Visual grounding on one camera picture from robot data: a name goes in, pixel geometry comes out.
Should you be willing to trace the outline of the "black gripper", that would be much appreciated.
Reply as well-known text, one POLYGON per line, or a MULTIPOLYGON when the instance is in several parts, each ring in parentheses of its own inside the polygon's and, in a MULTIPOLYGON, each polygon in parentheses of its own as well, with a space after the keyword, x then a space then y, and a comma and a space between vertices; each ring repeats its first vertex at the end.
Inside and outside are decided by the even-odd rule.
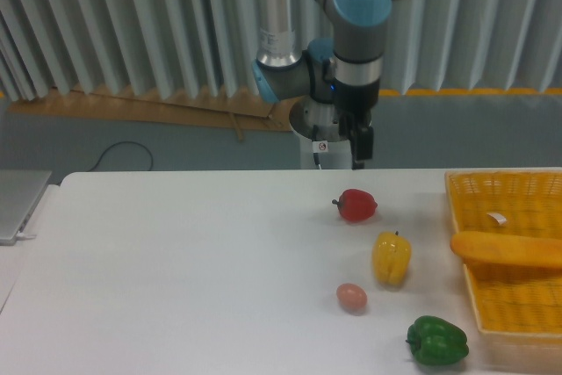
POLYGON ((324 79, 333 103, 339 112, 346 112, 339 117, 338 132, 351 142, 352 169, 363 169, 373 157, 374 130, 354 123, 355 118, 361 123, 367 121, 367 115, 378 101, 380 59, 353 63, 331 57, 324 65, 324 79))

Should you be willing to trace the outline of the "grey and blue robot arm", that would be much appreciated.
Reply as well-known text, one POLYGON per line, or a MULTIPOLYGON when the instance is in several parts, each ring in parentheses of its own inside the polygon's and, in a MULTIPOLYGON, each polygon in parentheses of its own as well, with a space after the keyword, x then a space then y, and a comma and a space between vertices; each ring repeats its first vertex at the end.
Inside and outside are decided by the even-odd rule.
POLYGON ((294 0, 258 0, 252 71, 263 100, 293 102, 290 127, 305 169, 361 169, 373 156, 387 21, 396 0, 314 0, 329 38, 298 47, 294 0))

